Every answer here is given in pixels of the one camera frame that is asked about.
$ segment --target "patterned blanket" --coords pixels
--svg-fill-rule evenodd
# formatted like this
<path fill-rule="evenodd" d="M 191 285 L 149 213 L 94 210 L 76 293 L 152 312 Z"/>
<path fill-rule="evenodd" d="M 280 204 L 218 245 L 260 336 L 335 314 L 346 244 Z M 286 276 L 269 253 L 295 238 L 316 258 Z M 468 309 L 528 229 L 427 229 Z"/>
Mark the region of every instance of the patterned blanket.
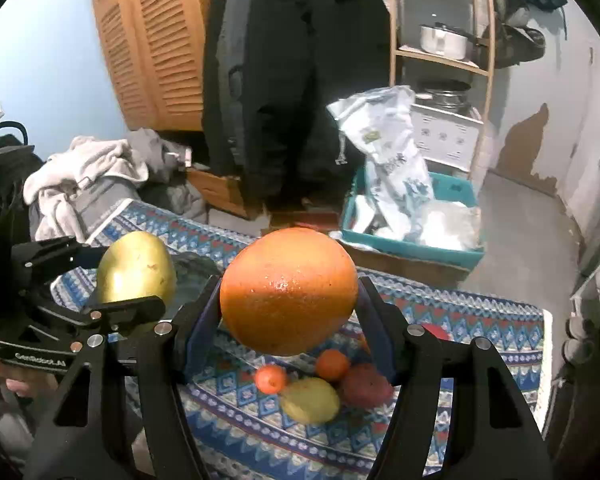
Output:
<path fill-rule="evenodd" d="M 144 230 L 158 235 L 172 253 L 209 256 L 223 269 L 254 238 L 187 221 L 142 202 L 126 201 L 91 237 L 108 246 L 122 235 Z M 438 290 L 382 272 L 359 269 L 383 299 L 397 305 L 409 322 L 435 323 L 468 343 L 490 339 L 520 386 L 530 410 L 545 410 L 539 398 L 543 367 L 544 317 L 538 308 L 456 290 Z M 94 289 L 92 270 L 75 269 L 59 277 L 52 293 L 59 304 L 79 309 Z M 371 469 L 397 399 L 372 411 L 341 409 L 336 419 L 318 426 L 298 424 L 280 408 L 276 395 L 261 394 L 254 371 L 275 362 L 293 377 L 311 375 L 316 357 L 337 348 L 353 362 L 368 359 L 355 314 L 318 348 L 291 358 L 262 355 L 240 345 L 221 326 L 202 374 L 181 389 L 191 431 L 213 478 L 363 479 Z M 424 474 L 439 470 L 451 416 L 452 380 L 440 384 L 438 414 Z"/>

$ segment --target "black bag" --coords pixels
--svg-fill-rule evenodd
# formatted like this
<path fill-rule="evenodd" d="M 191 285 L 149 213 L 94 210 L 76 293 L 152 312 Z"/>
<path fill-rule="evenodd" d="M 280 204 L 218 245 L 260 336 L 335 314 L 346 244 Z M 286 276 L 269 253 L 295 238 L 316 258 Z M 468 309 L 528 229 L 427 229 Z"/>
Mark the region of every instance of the black bag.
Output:
<path fill-rule="evenodd" d="M 29 242 L 29 208 L 22 199 L 27 177 L 42 167 L 42 160 L 27 146 L 25 127 L 14 121 L 3 121 L 2 128 L 17 128 L 24 143 L 13 135 L 0 137 L 0 304 L 10 294 L 7 283 L 11 266 L 11 246 Z"/>
<path fill-rule="evenodd" d="M 489 67 L 489 27 L 478 42 L 476 63 L 483 69 Z M 546 43 L 544 34 L 535 28 L 515 28 L 496 20 L 495 67 L 506 68 L 544 56 Z"/>

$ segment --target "stainless steel container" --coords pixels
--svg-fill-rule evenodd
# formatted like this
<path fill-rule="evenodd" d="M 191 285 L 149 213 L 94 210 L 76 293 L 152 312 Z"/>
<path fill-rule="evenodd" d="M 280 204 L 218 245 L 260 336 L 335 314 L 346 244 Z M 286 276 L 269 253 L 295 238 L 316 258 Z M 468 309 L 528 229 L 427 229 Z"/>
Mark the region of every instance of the stainless steel container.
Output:
<path fill-rule="evenodd" d="M 454 79 L 424 81 L 420 83 L 422 92 L 416 94 L 416 99 L 422 104 L 452 113 L 462 113 L 469 105 L 469 83 Z"/>

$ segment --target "cooking pot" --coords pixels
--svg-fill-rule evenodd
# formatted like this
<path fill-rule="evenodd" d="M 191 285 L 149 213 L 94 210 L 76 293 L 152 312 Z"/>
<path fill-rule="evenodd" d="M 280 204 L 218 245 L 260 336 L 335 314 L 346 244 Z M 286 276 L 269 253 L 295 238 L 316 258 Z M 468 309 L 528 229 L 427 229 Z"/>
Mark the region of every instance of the cooking pot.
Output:
<path fill-rule="evenodd" d="M 461 60 L 467 55 L 469 35 L 444 23 L 420 26 L 420 46 L 425 52 L 449 59 Z"/>
<path fill-rule="evenodd" d="M 462 113 L 468 107 L 469 83 L 455 79 L 437 79 L 419 83 L 422 92 L 416 99 L 422 104 L 455 114 Z"/>

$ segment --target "plastic bag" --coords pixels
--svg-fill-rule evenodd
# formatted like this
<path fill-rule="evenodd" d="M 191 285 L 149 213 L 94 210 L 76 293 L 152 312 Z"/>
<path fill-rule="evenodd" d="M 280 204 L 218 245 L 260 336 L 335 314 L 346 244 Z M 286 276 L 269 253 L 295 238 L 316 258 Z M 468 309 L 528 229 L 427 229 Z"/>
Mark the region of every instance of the plastic bag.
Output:
<path fill-rule="evenodd" d="M 434 197 L 427 165 L 411 135 L 414 96 L 408 86 L 393 86 L 327 106 L 341 135 L 366 155 L 367 190 L 400 239 L 411 231 L 418 209 Z"/>
<path fill-rule="evenodd" d="M 455 251 L 472 250 L 480 245 L 479 207 L 431 200 L 422 206 L 418 216 L 422 230 L 416 243 Z"/>

